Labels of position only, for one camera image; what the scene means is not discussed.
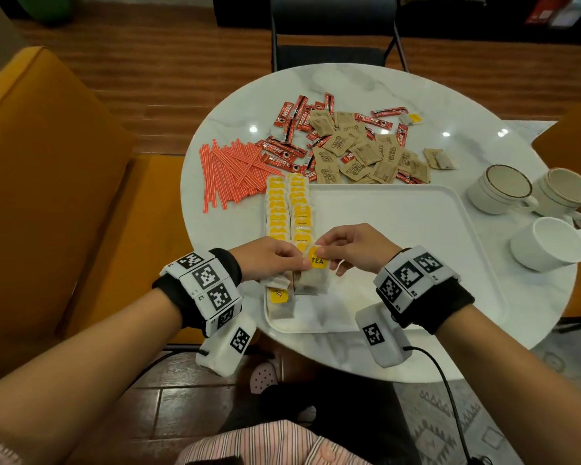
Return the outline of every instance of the white mug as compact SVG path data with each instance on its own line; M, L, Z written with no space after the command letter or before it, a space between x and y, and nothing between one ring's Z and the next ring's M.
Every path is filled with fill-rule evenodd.
M581 262L581 230L554 217L541 217L510 240L514 258L539 272Z
M532 194L527 176L508 165L489 166L467 189L469 200L489 214L505 214L511 210L531 212L538 202Z
M538 200L535 211L548 217L568 216L581 220L581 175L565 168L552 168L534 181Z

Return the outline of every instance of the finger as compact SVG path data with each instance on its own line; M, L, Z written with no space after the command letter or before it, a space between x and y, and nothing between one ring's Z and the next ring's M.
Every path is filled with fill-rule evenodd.
M343 246L321 246L317 248L317 256L323 259L335 260L335 259L346 259L348 254L349 247L351 245L343 245Z
M276 240L276 254L284 257L298 257L302 256L302 252L293 243L287 241Z
M327 246L331 245L336 240L347 240L353 242L353 234L355 232L355 225L342 225L333 227L325 235L321 236L316 245Z
M338 270L336 271L336 276L340 277L343 276L349 269L355 267L353 264L349 263L348 261L343 261L341 265L338 266Z
M275 259L274 266L276 273L286 271L307 271L310 269L310 260L304 258L301 254L294 257L278 256Z

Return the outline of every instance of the round marble table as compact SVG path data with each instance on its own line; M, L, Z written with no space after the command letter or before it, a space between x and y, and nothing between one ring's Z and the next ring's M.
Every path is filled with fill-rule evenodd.
M465 189L485 168L505 163L536 179L546 166L534 150L497 116L469 98L425 78L383 67L357 64L320 64L296 67L259 78L232 93L202 122L187 151L181 176L181 202L185 225L194 247L233 248L263 236L261 221L248 214L264 214L264 197L254 196L228 210L202 213L204 179L198 149L217 139L220 145L239 138L256 142L281 129L272 125L285 101L306 95L310 103L323 101L325 92L335 97L334 108L369 114L372 109L407 107L423 122L410 127L406 148L422 156L424 148L443 148L459 163L456 171L433 172L433 184L445 185L462 198L480 240L495 269L509 304L501 327L527 348L539 343L564 311L573 290L576 266L540 274L527 270L512 257L510 237L535 214L513 212L492 216L467 200ZM304 146L305 134L293 140ZM265 320L262 288L242 284L244 310L268 336L300 354L325 365L358 375L399 382L433 382L441 378L433 364L415 353L402 365L384 369L372 359L360 332L283 334ZM412 344L423 347L438 360L449 379L461 378L434 336L424 330L408 331Z

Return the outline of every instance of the foot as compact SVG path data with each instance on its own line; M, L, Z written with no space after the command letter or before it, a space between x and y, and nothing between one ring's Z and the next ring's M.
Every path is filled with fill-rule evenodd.
M276 370L268 362L263 362L256 367L250 376L250 392L255 395L260 395L267 387L277 384Z

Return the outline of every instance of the wristband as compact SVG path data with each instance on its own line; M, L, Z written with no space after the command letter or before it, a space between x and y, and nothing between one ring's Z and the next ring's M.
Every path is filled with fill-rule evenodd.
M374 280L377 294L403 328L410 323L431 334L449 315L474 302L460 276L423 246L398 253Z
M236 287L240 281L237 260L216 248L191 252L166 265L153 288L161 289L177 306L182 328L200 328L209 337L241 311Z

